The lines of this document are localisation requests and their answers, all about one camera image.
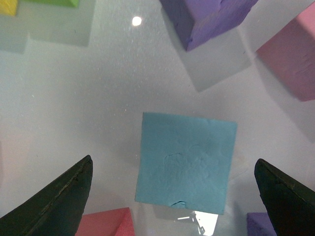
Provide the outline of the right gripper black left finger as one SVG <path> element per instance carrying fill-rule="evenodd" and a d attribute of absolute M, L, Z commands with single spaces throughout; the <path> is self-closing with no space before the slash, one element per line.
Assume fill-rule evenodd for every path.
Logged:
<path fill-rule="evenodd" d="M 2 236 L 73 236 L 76 234 L 93 177 L 89 155 L 1 217 Z"/>

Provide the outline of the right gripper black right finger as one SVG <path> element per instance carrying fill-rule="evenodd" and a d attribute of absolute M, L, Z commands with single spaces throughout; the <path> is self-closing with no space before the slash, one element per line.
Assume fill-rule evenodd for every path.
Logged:
<path fill-rule="evenodd" d="M 278 236 L 315 234 L 315 192 L 264 159 L 254 176 L 270 221 Z"/>

